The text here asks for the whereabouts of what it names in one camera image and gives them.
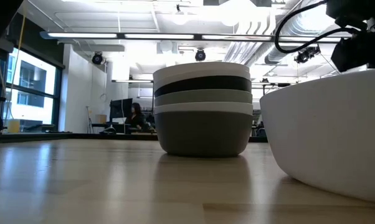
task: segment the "security camera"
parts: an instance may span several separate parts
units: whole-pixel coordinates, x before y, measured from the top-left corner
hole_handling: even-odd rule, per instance
[[[206,59],[206,53],[204,53],[204,49],[198,49],[195,59],[197,62],[202,62]]]
[[[95,65],[103,65],[106,62],[106,59],[102,54],[102,52],[95,52],[95,55],[92,57],[92,63]]]

